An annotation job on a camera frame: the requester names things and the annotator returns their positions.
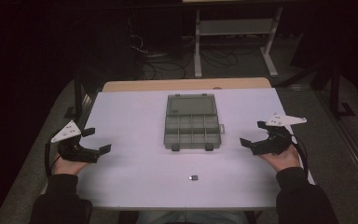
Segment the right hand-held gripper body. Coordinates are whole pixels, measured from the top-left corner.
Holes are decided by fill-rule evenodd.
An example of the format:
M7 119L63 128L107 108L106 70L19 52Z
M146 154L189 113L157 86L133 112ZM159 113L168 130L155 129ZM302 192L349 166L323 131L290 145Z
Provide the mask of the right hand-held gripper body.
M288 115L275 113L266 121L269 128L266 130L268 138L254 142L251 149L254 155L264 155L269 153L281 154L292 144L292 135L286 129L287 126L306 123L306 118L298 118Z

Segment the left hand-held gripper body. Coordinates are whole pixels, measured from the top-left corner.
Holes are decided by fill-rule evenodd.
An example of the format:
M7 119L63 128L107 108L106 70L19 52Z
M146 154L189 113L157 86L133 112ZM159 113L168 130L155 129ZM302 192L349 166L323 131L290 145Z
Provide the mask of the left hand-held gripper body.
M73 120L53 134L50 142L58 143L58 153L64 160L96 163L100 158L97 149L88 149L80 145L81 130Z

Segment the person's left hand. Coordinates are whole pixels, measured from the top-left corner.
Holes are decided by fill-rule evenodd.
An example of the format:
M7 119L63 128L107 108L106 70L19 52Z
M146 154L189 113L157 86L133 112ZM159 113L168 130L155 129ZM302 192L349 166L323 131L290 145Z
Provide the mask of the person's left hand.
M56 156L53 174L55 175L79 175L87 166L86 162L64 160L60 155Z

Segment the person's right hand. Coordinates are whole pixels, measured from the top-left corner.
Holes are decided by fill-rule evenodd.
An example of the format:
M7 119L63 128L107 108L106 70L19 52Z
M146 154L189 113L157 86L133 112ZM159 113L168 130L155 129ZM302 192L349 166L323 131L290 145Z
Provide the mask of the person's right hand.
M299 155L293 145L279 155L269 153L260 155L260 158L268 162L276 172L300 166Z

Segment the black metal stand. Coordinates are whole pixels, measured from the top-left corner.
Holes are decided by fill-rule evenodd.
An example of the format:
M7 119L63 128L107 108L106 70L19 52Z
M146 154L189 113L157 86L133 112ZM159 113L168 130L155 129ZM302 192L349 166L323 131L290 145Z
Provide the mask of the black metal stand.
M281 83L274 84L273 87L289 87L311 74L314 74L315 78L312 80L310 86L316 91L322 91L327 85L327 82L330 82L329 109L336 119L354 116L351 107L347 103L341 103L339 101L340 73L338 71L338 63L333 59L323 59L293 77Z
M86 126L96 96L101 89L98 76L89 71L76 70L74 73L74 104L67 108L64 117L72 119L83 129Z

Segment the grey plastic organizer box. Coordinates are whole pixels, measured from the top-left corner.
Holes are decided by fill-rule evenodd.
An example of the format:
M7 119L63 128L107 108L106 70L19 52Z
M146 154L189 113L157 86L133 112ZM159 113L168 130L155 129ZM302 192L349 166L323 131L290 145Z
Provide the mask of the grey plastic organizer box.
M164 146L181 149L220 148L221 124L213 94L172 94L168 96Z

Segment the wooden table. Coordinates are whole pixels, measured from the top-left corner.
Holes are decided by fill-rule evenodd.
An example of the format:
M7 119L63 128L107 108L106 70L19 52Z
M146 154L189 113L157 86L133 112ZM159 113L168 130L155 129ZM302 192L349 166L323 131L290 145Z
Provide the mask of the wooden table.
M270 87L271 84L264 77L197 78L197 79L110 81L104 84L103 92L266 89Z

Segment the white metal table frame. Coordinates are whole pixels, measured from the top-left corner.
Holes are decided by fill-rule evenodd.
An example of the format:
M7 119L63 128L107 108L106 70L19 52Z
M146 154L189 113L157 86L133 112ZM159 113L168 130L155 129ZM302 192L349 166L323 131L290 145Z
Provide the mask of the white metal table frame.
M270 58L269 52L276 35L283 7L276 9L275 15L271 19L243 19L243 20L217 20L203 21L200 12L196 13L195 25L195 53L194 71L195 77L202 77L200 60L200 38L212 35L267 35L267 43L260 48L261 55L272 77L276 77L278 72Z

